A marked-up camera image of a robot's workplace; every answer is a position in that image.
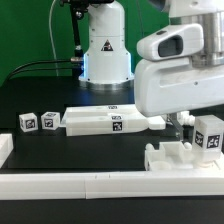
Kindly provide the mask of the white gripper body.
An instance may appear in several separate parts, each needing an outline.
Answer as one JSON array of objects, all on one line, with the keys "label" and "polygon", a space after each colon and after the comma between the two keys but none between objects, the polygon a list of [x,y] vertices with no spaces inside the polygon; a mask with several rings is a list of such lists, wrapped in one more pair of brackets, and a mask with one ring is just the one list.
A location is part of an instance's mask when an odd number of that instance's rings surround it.
[{"label": "white gripper body", "polygon": [[135,105],[146,117],[224,104],[224,66],[193,68],[189,58],[136,66]]}]

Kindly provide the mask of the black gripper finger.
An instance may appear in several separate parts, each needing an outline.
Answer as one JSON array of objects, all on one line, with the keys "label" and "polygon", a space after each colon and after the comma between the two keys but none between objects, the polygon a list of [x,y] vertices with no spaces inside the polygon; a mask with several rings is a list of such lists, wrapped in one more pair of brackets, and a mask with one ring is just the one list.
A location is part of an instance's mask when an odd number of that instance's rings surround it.
[{"label": "black gripper finger", "polygon": [[181,124],[179,123],[178,119],[177,119],[177,114],[176,113],[172,113],[168,115],[168,120],[173,124],[173,126],[176,129],[176,136],[182,140],[183,139],[183,127],[181,126]]}]

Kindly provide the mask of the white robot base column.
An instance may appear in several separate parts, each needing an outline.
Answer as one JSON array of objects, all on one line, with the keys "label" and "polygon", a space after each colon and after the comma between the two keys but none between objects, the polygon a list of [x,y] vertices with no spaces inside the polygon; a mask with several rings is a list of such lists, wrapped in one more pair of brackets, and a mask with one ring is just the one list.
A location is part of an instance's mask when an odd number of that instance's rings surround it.
[{"label": "white robot base column", "polygon": [[83,87],[112,91],[133,85],[131,54],[125,46],[125,11],[116,0],[89,6],[89,48],[79,82]]}]

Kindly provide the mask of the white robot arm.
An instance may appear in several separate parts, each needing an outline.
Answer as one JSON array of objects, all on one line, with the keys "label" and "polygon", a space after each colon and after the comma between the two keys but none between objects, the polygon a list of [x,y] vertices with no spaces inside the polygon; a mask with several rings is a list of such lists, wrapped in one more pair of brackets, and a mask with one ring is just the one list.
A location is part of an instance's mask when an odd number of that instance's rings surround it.
[{"label": "white robot arm", "polygon": [[148,0],[169,25],[141,39],[134,99],[146,117],[224,104],[224,0]]}]

